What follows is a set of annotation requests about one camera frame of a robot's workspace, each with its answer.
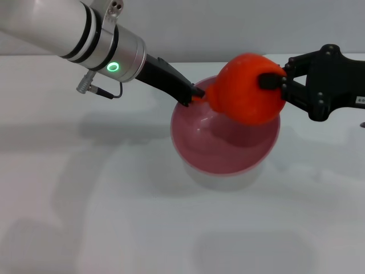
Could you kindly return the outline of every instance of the black ring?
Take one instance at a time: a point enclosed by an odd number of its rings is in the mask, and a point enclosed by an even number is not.
[[[92,16],[91,16],[91,11],[90,8],[88,6],[86,6],[83,2],[81,2],[81,4],[84,5],[85,10],[86,10],[86,24],[85,24],[85,29],[84,29],[84,33],[82,34],[79,43],[76,45],[76,47],[67,55],[65,56],[61,56],[61,58],[63,59],[70,59],[72,57],[75,57],[77,53],[80,52],[80,50],[83,48],[83,46],[85,45],[87,38],[89,37],[89,33],[91,30],[91,22],[92,22]]]
[[[110,48],[108,56],[100,65],[98,65],[97,67],[91,68],[90,70],[98,71],[98,70],[101,70],[103,67],[105,67],[107,64],[109,64],[116,52],[116,49],[118,48],[118,43],[119,43],[119,29],[118,29],[118,26],[115,26],[114,38],[113,38],[112,46]]]
[[[100,40],[100,35],[102,34],[102,20],[100,19],[99,13],[97,11],[95,11],[94,9],[92,9],[95,13],[95,18],[96,18],[96,31],[95,31],[95,36],[94,39],[91,42],[90,47],[87,49],[87,51],[77,60],[75,61],[71,61],[72,63],[82,63],[84,62],[87,58],[89,58],[91,56],[91,54],[94,52],[94,50],[96,49],[99,40]]]

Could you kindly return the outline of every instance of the red-orange ball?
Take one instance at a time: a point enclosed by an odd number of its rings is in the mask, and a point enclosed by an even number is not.
[[[247,53],[234,58],[206,90],[210,107],[247,125],[273,120],[284,108],[285,101],[281,99],[279,88],[260,88],[258,76],[263,73],[286,76],[282,68],[261,55]]]

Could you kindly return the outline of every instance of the white surface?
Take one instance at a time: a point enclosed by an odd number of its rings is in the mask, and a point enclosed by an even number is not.
[[[110,101],[56,57],[0,64],[1,274],[364,273],[365,111],[287,105],[258,168],[213,178],[175,152],[163,92],[133,81]],[[223,64],[175,66],[196,82]]]
[[[85,7],[74,0],[0,2],[0,30],[58,56],[69,54],[75,48],[85,23]]]
[[[365,52],[364,10],[363,0],[125,0],[119,22],[169,62],[216,62],[246,51],[306,53],[327,43]],[[0,54],[44,53],[0,34]]]

